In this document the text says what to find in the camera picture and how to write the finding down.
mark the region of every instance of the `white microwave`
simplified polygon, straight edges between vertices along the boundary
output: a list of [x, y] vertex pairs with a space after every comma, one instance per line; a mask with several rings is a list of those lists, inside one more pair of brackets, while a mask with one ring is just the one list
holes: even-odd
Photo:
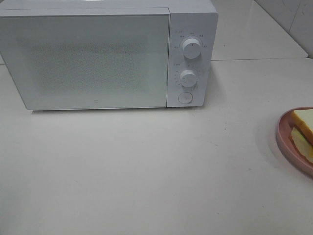
[[29, 110], [202, 106], [210, 0], [0, 0], [0, 53]]

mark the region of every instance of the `white knob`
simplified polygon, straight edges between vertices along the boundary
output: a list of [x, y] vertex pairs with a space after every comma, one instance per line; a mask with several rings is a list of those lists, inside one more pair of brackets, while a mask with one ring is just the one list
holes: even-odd
[[185, 70], [180, 74], [180, 83], [183, 87], [193, 87], [198, 81], [193, 70]]
[[201, 54], [201, 43], [197, 38], [188, 38], [182, 43], [182, 51], [187, 59], [195, 59]]

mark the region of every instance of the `timer knob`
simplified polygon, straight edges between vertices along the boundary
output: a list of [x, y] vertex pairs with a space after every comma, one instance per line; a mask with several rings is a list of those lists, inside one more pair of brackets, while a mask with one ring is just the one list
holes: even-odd
[[180, 74], [180, 83], [183, 87], [193, 87], [197, 81], [197, 74], [193, 70], [185, 70]]
[[182, 43], [182, 52], [187, 59], [195, 59], [201, 54], [201, 47], [198, 38], [188, 38]]

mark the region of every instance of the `microwave window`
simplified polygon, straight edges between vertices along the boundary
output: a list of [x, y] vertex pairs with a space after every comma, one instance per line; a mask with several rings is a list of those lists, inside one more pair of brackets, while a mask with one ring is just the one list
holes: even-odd
[[165, 107], [168, 24], [168, 15], [2, 18], [0, 51], [29, 109]]

